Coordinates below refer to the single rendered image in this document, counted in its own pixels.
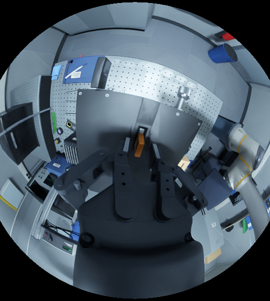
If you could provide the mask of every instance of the table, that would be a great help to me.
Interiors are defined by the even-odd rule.
[[[190,149],[184,150],[184,155],[194,160],[213,128],[223,102],[193,79],[160,64],[124,56],[106,56],[106,58],[112,63],[106,90],[111,88],[115,92],[176,106],[179,87],[186,86],[192,89],[189,100],[184,102],[183,110],[203,122]],[[55,112],[57,127],[61,127],[64,131],[60,136],[61,141],[73,133],[73,130],[66,127],[67,120],[76,124],[78,89],[92,89],[90,83],[63,84],[66,64],[67,61],[55,64],[62,65],[62,68],[58,79],[51,81],[50,89],[51,112]],[[55,140],[59,135],[54,133],[53,137]],[[56,145],[56,149],[64,152],[63,144]]]

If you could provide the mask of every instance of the wooden block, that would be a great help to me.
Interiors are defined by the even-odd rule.
[[[210,263],[214,259],[218,258],[221,254],[222,254],[221,248],[219,248],[219,249],[217,249],[216,251],[214,251],[212,254],[210,254],[209,256],[207,256],[205,258],[205,263]]]
[[[135,157],[140,157],[143,147],[144,147],[144,135],[142,133],[138,133],[135,142]]]
[[[180,161],[180,163],[178,164],[178,166],[181,167],[182,170],[186,170],[186,168],[189,166],[189,164],[190,164],[189,159],[186,156],[184,156],[182,158],[182,160]]]

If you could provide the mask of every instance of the white paper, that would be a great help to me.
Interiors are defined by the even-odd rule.
[[[75,72],[71,75],[71,78],[80,78],[81,77],[81,71]]]

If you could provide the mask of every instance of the yellow and black object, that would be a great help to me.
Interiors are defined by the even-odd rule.
[[[140,128],[135,142],[135,157],[140,157],[144,147],[144,129]]]

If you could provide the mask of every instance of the orange block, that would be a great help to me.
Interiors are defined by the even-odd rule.
[[[135,142],[135,157],[140,157],[143,147],[144,147],[144,135],[142,133],[138,133]]]

